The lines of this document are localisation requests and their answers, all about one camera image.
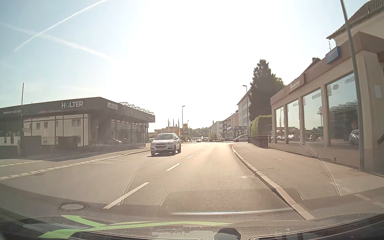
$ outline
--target white suv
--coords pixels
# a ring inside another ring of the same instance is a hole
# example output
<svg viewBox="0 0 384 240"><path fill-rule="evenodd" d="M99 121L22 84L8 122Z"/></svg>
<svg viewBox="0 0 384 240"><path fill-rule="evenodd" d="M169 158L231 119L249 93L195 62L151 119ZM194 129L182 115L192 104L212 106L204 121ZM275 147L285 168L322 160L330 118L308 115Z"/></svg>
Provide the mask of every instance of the white suv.
<svg viewBox="0 0 384 240"><path fill-rule="evenodd" d="M182 151L182 144L180 139L175 133L161 133L158 134L151 142L151 155L155 156L156 153L171 152L176 154Z"/></svg>

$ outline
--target storefront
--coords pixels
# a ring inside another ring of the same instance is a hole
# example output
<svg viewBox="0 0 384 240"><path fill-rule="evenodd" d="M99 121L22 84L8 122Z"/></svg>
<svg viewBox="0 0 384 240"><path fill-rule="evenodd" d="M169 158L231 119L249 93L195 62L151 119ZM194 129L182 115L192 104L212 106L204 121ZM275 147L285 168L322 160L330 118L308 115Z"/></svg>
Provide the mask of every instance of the storefront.
<svg viewBox="0 0 384 240"><path fill-rule="evenodd" d="M364 165L384 170L384 39L353 36L360 81ZM301 144L319 157L359 168L358 112L349 41L312 64L271 99L277 143Z"/></svg>

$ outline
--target street lamp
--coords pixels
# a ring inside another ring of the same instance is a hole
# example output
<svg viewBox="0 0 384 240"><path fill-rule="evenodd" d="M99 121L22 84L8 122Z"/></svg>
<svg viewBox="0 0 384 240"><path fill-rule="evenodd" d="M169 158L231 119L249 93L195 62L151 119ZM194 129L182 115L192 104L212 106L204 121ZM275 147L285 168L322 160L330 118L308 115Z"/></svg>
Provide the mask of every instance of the street lamp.
<svg viewBox="0 0 384 240"><path fill-rule="evenodd" d="M243 85L243 87L245 87L245 94L247 95L247 93L248 93L248 86L247 85ZM249 133L248 133L248 120L249 120L249 117L248 117L248 96L246 96L247 97L247 135L249 135Z"/></svg>

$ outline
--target sign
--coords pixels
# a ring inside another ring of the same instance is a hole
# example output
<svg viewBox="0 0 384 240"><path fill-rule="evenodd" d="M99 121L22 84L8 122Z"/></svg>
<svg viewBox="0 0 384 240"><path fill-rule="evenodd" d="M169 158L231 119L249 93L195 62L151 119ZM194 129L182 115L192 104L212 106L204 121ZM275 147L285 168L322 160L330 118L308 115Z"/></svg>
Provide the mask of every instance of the sign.
<svg viewBox="0 0 384 240"><path fill-rule="evenodd" d="M108 102L108 108L118 110L118 105L111 103L111 102Z"/></svg>
<svg viewBox="0 0 384 240"><path fill-rule="evenodd" d="M288 93L291 93L292 91L300 88L301 86L303 86L305 84L305 73L302 73L298 78L296 78L294 81L292 81L289 85L288 85Z"/></svg>
<svg viewBox="0 0 384 240"><path fill-rule="evenodd" d="M61 108L79 108L84 107L83 101L77 101L77 102L62 102Z"/></svg>
<svg viewBox="0 0 384 240"><path fill-rule="evenodd" d="M5 114L13 114L13 113L21 113L22 110L14 110L14 111L7 111L7 112L3 112L3 115Z"/></svg>
<svg viewBox="0 0 384 240"><path fill-rule="evenodd" d="M183 123L183 133L189 133L189 128L187 123Z"/></svg>
<svg viewBox="0 0 384 240"><path fill-rule="evenodd" d="M340 47L337 46L333 48L330 52L326 54L327 64L333 62L336 58L340 57Z"/></svg>

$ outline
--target sky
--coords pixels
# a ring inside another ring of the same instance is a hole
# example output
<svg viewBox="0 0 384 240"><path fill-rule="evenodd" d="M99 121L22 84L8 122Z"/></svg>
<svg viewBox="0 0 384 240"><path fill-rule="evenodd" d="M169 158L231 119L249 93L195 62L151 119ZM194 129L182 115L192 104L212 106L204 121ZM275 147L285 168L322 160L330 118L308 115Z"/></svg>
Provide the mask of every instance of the sky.
<svg viewBox="0 0 384 240"><path fill-rule="evenodd" d="M344 1L349 16L366 2ZM24 104L129 102L154 112L150 132L185 106L184 123L208 127L235 113L259 59L288 84L342 24L339 0L0 0L0 108L24 83Z"/></svg>

